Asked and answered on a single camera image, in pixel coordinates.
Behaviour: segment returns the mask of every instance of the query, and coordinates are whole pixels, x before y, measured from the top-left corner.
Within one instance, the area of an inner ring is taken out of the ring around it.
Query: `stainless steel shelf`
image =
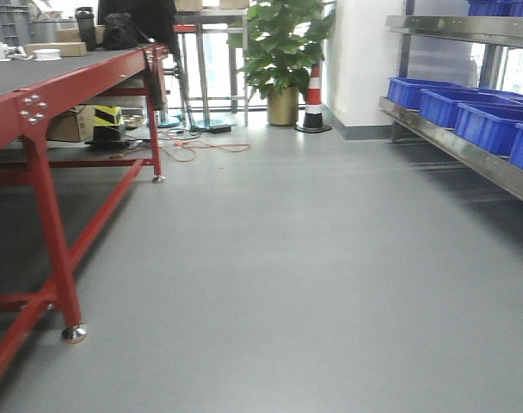
[[[392,32],[523,48],[523,17],[388,15]]]
[[[423,119],[418,112],[405,109],[384,97],[380,98],[379,105],[397,123],[523,200],[523,170],[460,138],[452,131]]]

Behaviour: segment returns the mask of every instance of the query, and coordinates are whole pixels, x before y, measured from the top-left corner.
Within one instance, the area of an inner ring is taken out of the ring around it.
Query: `epoxy floor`
[[[426,143],[203,140],[252,148],[142,172],[77,272],[89,338],[46,317],[0,413],[523,412],[521,201]],[[113,173],[58,172],[73,231]],[[44,261],[29,198],[0,189],[0,274]]]

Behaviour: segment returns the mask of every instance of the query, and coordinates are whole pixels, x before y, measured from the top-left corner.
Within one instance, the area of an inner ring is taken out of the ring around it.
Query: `potted plant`
[[[305,99],[309,69],[324,59],[321,42],[334,21],[334,10],[323,15],[329,3],[253,0],[248,9],[248,57],[241,71],[252,88],[250,98],[259,92],[268,99],[272,125],[294,125],[298,119],[298,93]],[[231,35],[229,42],[242,47],[240,35]]]

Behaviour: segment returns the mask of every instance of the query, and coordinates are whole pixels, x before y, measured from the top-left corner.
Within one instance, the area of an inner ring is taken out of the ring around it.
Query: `traffic cone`
[[[323,103],[321,102],[321,78],[319,75],[319,65],[311,67],[311,78],[307,99],[305,103],[304,125],[296,125],[294,129],[306,133],[320,133],[332,129],[329,125],[323,124]]]

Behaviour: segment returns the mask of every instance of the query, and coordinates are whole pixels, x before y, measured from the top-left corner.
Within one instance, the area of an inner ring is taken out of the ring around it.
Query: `red metal workbench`
[[[38,292],[0,294],[0,311],[18,312],[0,341],[0,378],[47,309],[63,313],[66,324],[63,338],[67,342],[81,342],[86,337],[73,271],[142,167],[153,167],[154,182],[164,180],[151,92],[146,79],[145,86],[140,89],[118,89],[118,84],[138,74],[148,76],[150,71],[164,92],[162,59],[166,56],[165,46],[147,45],[134,50],[93,52],[82,58],[65,58],[57,62],[12,61],[0,64],[0,71],[3,71],[0,79],[4,79],[4,82],[0,81],[0,148],[20,139],[27,160],[25,163],[0,165],[0,185],[30,185],[34,188],[52,267],[51,275]],[[100,94],[146,96],[151,154],[135,159],[50,162],[46,142],[49,120]],[[129,169],[77,241],[69,247],[53,186],[52,168],[99,166],[126,166]]]

